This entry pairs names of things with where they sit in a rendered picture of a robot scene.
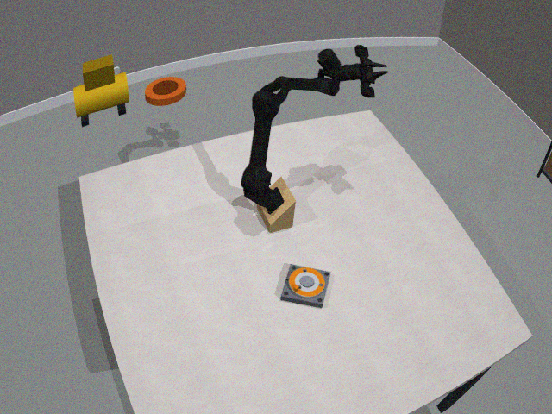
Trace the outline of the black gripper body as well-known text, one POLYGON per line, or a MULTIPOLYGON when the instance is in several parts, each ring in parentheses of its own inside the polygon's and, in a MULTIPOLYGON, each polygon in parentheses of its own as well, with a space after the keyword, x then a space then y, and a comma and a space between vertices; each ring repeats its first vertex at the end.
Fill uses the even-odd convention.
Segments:
POLYGON ((375 97, 374 88, 369 87, 370 82, 367 81, 367 65, 364 63, 364 57, 368 56, 367 47, 362 45, 356 45, 355 55, 360 57, 360 64, 344 65, 342 67, 343 76, 346 80, 362 79, 363 85, 361 86, 361 95, 363 97, 375 97))

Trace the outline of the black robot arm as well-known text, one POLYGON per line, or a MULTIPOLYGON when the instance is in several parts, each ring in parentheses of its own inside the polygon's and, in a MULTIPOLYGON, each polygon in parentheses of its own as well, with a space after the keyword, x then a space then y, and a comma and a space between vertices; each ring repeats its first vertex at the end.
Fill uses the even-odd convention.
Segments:
POLYGON ((267 208, 268 214, 272 214, 285 202, 278 187, 273 190, 269 188, 272 172, 266 168, 272 120, 278 114, 279 106, 286 100, 290 90, 319 91, 336 96, 340 90, 340 81, 347 81, 343 76, 343 66, 341 66, 332 49, 322 50, 318 54, 318 58, 317 62, 323 69, 319 69, 317 78, 287 78, 281 76, 270 84, 263 86, 253 96, 254 137, 249 164, 243 170, 241 176, 241 186, 243 187, 244 197, 267 208), (277 94, 273 93, 278 90, 280 91, 277 94))

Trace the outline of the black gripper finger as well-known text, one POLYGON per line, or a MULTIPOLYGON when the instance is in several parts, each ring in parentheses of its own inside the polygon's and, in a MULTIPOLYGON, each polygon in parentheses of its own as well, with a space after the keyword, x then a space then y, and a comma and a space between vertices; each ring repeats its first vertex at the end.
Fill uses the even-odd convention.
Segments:
POLYGON ((386 73, 388 73, 388 71, 367 73, 367 81, 372 83, 372 84, 375 84, 374 80, 376 80, 376 78, 378 78, 378 77, 381 77, 383 74, 385 75, 386 73))
POLYGON ((367 57, 364 57, 364 63, 365 63, 365 65, 370 66, 370 67, 387 67, 387 65, 374 63, 367 57))

